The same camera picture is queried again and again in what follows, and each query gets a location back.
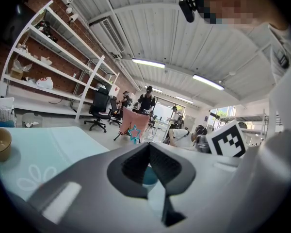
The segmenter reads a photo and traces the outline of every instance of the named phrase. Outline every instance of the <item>gray floor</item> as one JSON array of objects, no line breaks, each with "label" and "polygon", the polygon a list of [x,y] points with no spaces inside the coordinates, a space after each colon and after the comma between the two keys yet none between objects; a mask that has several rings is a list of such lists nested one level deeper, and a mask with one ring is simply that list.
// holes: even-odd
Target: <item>gray floor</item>
[{"label": "gray floor", "polygon": [[[17,127],[22,127],[21,125],[21,117],[26,111],[16,111],[17,116]],[[106,123],[107,132],[104,133],[103,129],[101,129],[98,126],[94,126],[92,128],[92,131],[89,131],[89,128],[92,124],[87,123],[84,125],[85,120],[93,120],[93,117],[83,117],[77,122],[74,120],[73,117],[66,117],[61,115],[54,115],[54,114],[43,114],[39,113],[43,117],[43,128],[50,128],[50,127],[70,127],[70,126],[76,126],[81,128],[85,133],[87,133],[90,137],[92,137],[94,140],[96,140],[98,143],[103,145],[109,150],[114,150],[117,148],[121,148],[124,146],[127,146],[129,144],[133,144],[132,141],[130,141],[129,136],[121,135],[117,138],[116,141],[113,141],[113,139],[118,135],[119,127],[117,124],[111,124],[109,125],[108,121],[104,121]],[[152,131],[151,129],[149,131],[146,131],[143,135],[143,138],[141,139],[141,142],[144,141],[155,141],[160,142],[161,138],[163,137],[164,132],[158,130],[157,134],[154,139],[152,139]]]}]

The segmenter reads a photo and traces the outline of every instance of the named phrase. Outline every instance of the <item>pink chair cover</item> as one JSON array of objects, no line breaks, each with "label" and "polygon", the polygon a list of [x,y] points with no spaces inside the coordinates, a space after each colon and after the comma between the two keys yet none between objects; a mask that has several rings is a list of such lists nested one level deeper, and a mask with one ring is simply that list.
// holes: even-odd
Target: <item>pink chair cover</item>
[{"label": "pink chair cover", "polygon": [[139,137],[142,136],[143,132],[146,130],[150,116],[138,114],[136,112],[130,111],[127,108],[123,108],[123,120],[120,128],[122,134],[126,134],[127,130],[130,130],[136,125],[138,130],[141,130]]}]

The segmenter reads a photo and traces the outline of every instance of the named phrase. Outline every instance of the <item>white shelving unit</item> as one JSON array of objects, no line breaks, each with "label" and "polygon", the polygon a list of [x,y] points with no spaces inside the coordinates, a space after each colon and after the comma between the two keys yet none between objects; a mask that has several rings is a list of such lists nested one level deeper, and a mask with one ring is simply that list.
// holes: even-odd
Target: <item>white shelving unit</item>
[{"label": "white shelving unit", "polygon": [[233,120],[236,120],[238,122],[261,122],[262,127],[260,130],[252,130],[252,129],[242,129],[244,133],[248,134],[257,134],[257,135],[266,135],[267,129],[265,129],[265,126],[267,126],[268,123],[268,117],[265,113],[259,114],[259,115],[252,115],[252,116],[226,116],[220,118],[222,121],[225,121],[226,123],[231,122]]},{"label": "white shelving unit", "polygon": [[[27,23],[27,25],[24,27],[22,32],[19,34],[18,38],[16,39],[15,43],[13,44],[10,53],[8,55],[8,58],[6,59],[3,71],[2,71],[2,76],[1,76],[1,82],[5,82],[7,80],[8,86],[9,87],[9,82],[13,81],[15,83],[19,83],[24,86],[28,86],[37,90],[41,90],[47,93],[55,94],[57,96],[63,97],[63,98],[68,98],[72,102],[77,101],[78,103],[75,103],[74,108],[77,110],[75,112],[72,109],[73,103],[71,103],[71,106],[67,105],[62,105],[62,104],[50,104],[45,101],[38,101],[32,98],[25,98],[21,96],[14,96],[15,97],[15,102],[14,106],[15,108],[20,108],[20,109],[26,109],[26,110],[32,110],[32,111],[39,111],[39,112],[46,112],[46,113],[56,113],[56,114],[65,114],[65,115],[76,115],[76,120],[79,119],[80,115],[87,115],[88,111],[83,109],[83,103],[88,102],[91,103],[92,101],[89,99],[86,99],[86,94],[88,89],[92,89],[97,91],[96,88],[91,86],[91,82],[93,79],[97,79],[100,82],[104,83],[105,85],[108,86],[109,90],[111,90],[112,86],[116,82],[119,73],[115,73],[104,61],[105,56],[99,56],[96,54],[52,9],[49,7],[53,1],[50,1],[47,3],[38,13],[35,14],[35,16]],[[86,65],[83,63],[81,60],[76,58],[74,55],[69,53],[67,50],[65,50],[63,47],[52,41],[50,38],[48,38],[46,35],[44,35],[42,32],[40,32],[38,29],[32,25],[32,22],[44,11],[46,10],[45,14],[45,20],[50,22],[51,28],[58,33],[64,40],[66,40],[69,44],[71,44],[75,49],[77,49],[79,52],[81,52],[88,60],[89,63],[95,63],[96,66],[94,69],[90,68],[90,65]],[[30,37],[37,41],[39,44],[43,45],[47,49],[51,50],[52,52],[56,53],[63,59],[67,60],[69,63],[73,64],[77,68],[81,69],[83,72],[89,74],[89,80],[87,83],[84,83],[82,80],[78,80],[74,77],[71,77],[70,75],[56,69],[55,67],[51,67],[47,65],[46,63],[35,59],[33,56],[30,54],[23,52],[19,49],[16,48],[17,44],[19,43],[21,37],[23,34],[29,33]],[[45,88],[40,88],[34,83],[30,83],[27,81],[22,81],[15,79],[11,77],[8,73],[8,64],[11,60],[12,53],[16,52],[20,56],[32,61],[33,63],[36,63],[40,65],[41,67],[44,67],[58,75],[61,75],[71,81],[74,81],[76,83],[76,89],[74,93],[68,93],[65,91],[61,91],[58,89],[45,89]],[[110,80],[105,79],[101,75],[97,73],[98,69],[101,69],[104,73],[108,75],[114,75],[115,80],[114,82],[110,82]],[[81,96],[78,96],[77,90],[80,85],[85,86],[84,91]]]}]

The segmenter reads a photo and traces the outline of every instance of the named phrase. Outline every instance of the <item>fluorescent light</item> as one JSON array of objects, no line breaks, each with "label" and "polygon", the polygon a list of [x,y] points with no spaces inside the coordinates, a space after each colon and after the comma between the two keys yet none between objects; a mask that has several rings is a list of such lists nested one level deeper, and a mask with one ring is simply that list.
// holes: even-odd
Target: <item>fluorescent light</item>
[{"label": "fluorescent light", "polygon": [[198,80],[198,81],[201,81],[201,82],[206,83],[208,85],[211,85],[212,87],[217,88],[217,89],[219,89],[221,91],[224,90],[224,87],[223,86],[221,86],[221,85],[219,85],[219,84],[217,84],[217,83],[215,83],[215,82],[213,82],[211,80],[205,79],[205,78],[203,78],[201,76],[198,76],[197,74],[195,74],[193,76],[193,79]]},{"label": "fluorescent light", "polygon": [[159,68],[165,68],[165,64],[152,62],[152,61],[146,61],[146,60],[140,60],[140,59],[131,59],[134,63],[153,66],[153,67],[159,67]]},{"label": "fluorescent light", "polygon": [[184,99],[184,98],[178,97],[178,96],[176,96],[176,99],[183,100],[183,101],[185,101],[185,102],[187,102],[187,103],[194,103],[193,101],[190,101],[190,100],[187,100],[187,99]]},{"label": "fluorescent light", "polygon": [[155,88],[153,88],[153,87],[152,87],[152,90],[153,90],[153,91],[156,91],[156,92],[163,92],[162,90],[155,89]]}]

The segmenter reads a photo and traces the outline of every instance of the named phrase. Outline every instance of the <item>light blue tabletop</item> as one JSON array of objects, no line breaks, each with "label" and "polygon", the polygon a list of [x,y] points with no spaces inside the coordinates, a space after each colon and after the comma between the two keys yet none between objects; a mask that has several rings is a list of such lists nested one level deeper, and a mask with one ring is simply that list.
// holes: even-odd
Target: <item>light blue tabletop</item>
[{"label": "light blue tabletop", "polygon": [[12,135],[11,155],[0,163],[0,177],[24,200],[73,163],[109,151],[78,127],[6,129]]}]

